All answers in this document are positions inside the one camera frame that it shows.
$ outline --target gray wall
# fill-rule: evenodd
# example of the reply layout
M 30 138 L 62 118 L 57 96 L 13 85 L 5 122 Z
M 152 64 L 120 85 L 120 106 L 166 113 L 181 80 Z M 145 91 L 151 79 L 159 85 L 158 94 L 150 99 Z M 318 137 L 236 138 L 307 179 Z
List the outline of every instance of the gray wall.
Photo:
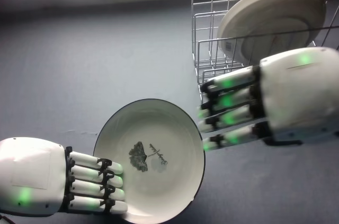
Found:
M 0 138 L 37 137 L 91 154 L 96 134 L 140 98 L 171 101 L 197 121 L 190 1 L 54 12 L 0 27 Z M 339 141 L 206 154 L 197 198 L 169 223 L 339 223 Z M 25 223 L 119 223 L 57 213 Z

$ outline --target white robotic hand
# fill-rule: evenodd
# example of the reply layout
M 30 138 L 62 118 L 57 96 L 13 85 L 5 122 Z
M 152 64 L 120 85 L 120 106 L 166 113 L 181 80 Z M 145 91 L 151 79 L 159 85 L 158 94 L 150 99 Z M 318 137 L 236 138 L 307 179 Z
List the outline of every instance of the white robotic hand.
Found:
M 339 136 L 339 52 L 334 49 L 270 56 L 259 66 L 214 77 L 201 90 L 208 98 L 200 107 L 202 132 L 252 123 L 205 139 L 205 150 L 258 139 L 286 146 Z
M 122 166 L 37 138 L 0 141 L 0 212 L 121 214 Z

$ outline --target plate with black rim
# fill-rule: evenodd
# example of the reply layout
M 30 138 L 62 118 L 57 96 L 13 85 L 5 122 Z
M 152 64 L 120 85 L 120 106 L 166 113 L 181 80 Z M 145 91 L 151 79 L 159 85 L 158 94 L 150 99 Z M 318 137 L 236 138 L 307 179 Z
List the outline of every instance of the plate with black rim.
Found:
M 204 175 L 201 135 L 190 116 L 163 100 L 132 102 L 102 128 L 94 156 L 123 167 L 128 212 L 137 224 L 161 223 L 182 212 Z

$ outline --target dish rack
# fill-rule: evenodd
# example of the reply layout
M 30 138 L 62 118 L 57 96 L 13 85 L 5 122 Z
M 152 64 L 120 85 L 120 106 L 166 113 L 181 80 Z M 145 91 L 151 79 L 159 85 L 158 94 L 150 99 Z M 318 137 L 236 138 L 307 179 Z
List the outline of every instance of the dish rack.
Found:
M 280 32 L 260 35 L 248 35 L 239 38 L 217 39 L 218 25 L 226 13 L 240 0 L 191 0 L 192 13 L 192 55 L 197 75 L 197 83 L 201 103 L 204 96 L 200 91 L 200 85 L 209 78 L 229 73 L 233 70 L 244 68 L 249 64 L 241 64 L 234 61 L 237 40 L 246 38 L 259 38 L 267 35 L 291 34 L 305 31 L 319 31 L 318 36 L 309 47 L 326 46 L 339 49 L 339 0 L 326 1 L 326 20 L 324 27 L 303 31 Z M 227 40 L 230 43 L 232 57 L 227 57 L 219 48 L 220 41 Z

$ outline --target plate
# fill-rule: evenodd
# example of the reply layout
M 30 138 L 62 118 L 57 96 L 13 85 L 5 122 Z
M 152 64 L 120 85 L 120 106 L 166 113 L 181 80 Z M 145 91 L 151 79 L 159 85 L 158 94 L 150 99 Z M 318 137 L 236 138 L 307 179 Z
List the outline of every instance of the plate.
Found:
M 326 16 L 325 0 L 241 0 L 222 19 L 218 38 L 302 31 L 321 28 Z M 267 56 L 308 46 L 317 31 L 273 34 L 220 41 L 227 57 L 244 65 L 257 65 Z
M 193 120 L 157 99 L 135 101 L 115 113 L 93 155 L 122 165 L 128 205 L 123 218 L 137 224 L 161 223 L 182 212 L 197 194 L 205 168 Z

